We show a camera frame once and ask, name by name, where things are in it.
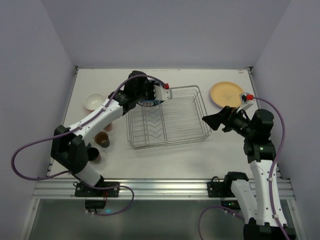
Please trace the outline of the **dark teal plate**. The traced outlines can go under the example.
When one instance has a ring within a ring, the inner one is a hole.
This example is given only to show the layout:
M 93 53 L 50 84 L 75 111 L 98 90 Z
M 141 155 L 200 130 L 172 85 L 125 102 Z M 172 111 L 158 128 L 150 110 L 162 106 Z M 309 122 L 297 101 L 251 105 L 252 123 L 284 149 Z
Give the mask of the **dark teal plate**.
M 155 107 L 160 104 L 162 104 L 164 101 L 163 100 L 156 100 L 156 99 L 151 99 L 151 100 L 142 100 L 137 102 L 136 104 L 142 107 Z

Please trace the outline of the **yellow plate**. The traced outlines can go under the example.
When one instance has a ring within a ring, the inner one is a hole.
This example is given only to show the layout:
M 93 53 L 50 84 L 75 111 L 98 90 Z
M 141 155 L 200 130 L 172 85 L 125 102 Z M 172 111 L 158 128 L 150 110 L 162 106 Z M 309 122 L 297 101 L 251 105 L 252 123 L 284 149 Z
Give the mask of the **yellow plate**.
M 209 95 L 213 100 L 221 107 L 239 107 L 241 105 L 240 94 L 244 93 L 244 90 L 237 84 L 229 81 L 222 81 L 214 84 Z

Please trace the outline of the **purple plate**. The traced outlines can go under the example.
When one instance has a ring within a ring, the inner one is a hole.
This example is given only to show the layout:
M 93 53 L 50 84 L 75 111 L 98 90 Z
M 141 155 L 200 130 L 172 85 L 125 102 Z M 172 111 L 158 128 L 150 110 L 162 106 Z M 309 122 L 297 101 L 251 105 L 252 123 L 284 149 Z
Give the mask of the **purple plate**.
M 218 109 L 223 109 L 222 106 L 218 105 L 211 96 L 209 96 L 209 99 L 210 99 L 210 102 L 215 106 L 217 107 Z

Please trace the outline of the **orange bowl white inside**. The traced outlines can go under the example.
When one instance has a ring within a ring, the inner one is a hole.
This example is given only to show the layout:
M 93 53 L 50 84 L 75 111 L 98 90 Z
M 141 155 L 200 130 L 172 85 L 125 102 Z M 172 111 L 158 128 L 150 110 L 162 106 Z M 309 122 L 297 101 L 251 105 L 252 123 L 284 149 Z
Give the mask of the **orange bowl white inside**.
M 96 110 L 105 101 L 104 96 L 100 93 L 91 93 L 84 100 L 84 107 L 89 111 Z

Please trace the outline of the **pink dotted mug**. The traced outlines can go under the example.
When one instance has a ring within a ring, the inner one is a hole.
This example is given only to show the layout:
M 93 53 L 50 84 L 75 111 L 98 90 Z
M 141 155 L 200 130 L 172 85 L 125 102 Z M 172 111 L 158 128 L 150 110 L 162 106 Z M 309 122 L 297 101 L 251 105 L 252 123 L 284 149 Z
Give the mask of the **pink dotted mug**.
M 113 129 L 113 123 L 112 123 L 112 122 L 109 123 L 109 124 L 104 128 L 104 130 L 105 130 L 106 132 L 110 132 L 112 129 Z

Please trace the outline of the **black cup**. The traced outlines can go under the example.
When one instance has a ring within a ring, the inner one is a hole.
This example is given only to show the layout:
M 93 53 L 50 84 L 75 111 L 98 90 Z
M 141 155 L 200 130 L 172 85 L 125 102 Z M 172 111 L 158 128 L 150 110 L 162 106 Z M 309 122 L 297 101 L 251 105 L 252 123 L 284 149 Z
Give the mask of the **black cup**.
M 97 135 L 94 136 L 93 139 L 94 142 L 102 148 L 107 148 L 110 146 L 109 135 L 104 131 L 99 132 Z

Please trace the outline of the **dark red cup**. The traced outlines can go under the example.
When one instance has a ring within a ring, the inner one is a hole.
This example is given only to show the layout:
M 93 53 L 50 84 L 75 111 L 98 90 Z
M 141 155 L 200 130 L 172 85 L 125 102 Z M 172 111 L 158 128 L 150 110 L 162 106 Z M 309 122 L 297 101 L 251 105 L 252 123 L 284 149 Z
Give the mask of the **dark red cup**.
M 101 155 L 97 148 L 91 147 L 87 150 L 88 161 L 98 163 L 101 161 Z

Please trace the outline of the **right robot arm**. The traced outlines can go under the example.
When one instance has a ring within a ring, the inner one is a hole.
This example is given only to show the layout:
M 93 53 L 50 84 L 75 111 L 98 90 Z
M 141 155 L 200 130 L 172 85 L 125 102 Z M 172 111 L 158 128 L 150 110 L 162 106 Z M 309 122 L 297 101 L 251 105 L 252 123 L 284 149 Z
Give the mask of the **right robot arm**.
M 253 175 L 255 193 L 243 172 L 228 172 L 224 185 L 237 199 L 244 219 L 245 240 L 294 240 L 294 228 L 282 210 L 277 174 L 276 149 L 270 140 L 274 115 L 258 109 L 251 119 L 244 110 L 226 106 L 220 112 L 204 116 L 203 121 L 216 131 L 223 125 L 223 132 L 235 131 L 244 138 L 243 151 Z

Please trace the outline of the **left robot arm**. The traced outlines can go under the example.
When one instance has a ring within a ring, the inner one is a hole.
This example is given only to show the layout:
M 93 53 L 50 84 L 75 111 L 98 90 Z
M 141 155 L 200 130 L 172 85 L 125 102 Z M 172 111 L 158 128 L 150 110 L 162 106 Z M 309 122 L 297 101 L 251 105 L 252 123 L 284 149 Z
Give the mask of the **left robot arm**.
M 137 102 L 154 97 L 154 82 L 142 71 L 134 70 L 96 110 L 79 122 L 54 131 L 50 156 L 71 174 L 95 187 L 102 176 L 90 164 L 90 141 L 111 122 L 132 110 Z

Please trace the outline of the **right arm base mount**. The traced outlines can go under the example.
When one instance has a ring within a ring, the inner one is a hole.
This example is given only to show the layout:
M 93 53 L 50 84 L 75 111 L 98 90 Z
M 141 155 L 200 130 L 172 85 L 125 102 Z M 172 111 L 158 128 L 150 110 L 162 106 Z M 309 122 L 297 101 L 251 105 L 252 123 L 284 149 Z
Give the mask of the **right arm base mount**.
M 209 198 L 219 198 L 220 205 L 232 210 L 239 210 L 240 206 L 235 199 L 235 195 L 226 187 L 224 181 L 220 181 L 218 176 L 213 176 L 207 182 L 207 194 Z

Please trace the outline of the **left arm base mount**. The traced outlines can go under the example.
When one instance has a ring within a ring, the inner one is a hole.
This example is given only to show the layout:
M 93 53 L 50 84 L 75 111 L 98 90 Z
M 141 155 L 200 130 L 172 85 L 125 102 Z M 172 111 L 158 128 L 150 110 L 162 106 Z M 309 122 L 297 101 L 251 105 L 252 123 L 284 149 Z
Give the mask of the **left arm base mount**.
M 119 196 L 119 185 L 117 181 L 104 181 L 100 180 L 97 188 L 86 186 L 83 182 L 74 182 L 75 187 L 74 196 L 77 198 L 86 198 L 84 207 L 87 211 L 102 210 L 107 204 L 107 198 L 117 198 Z

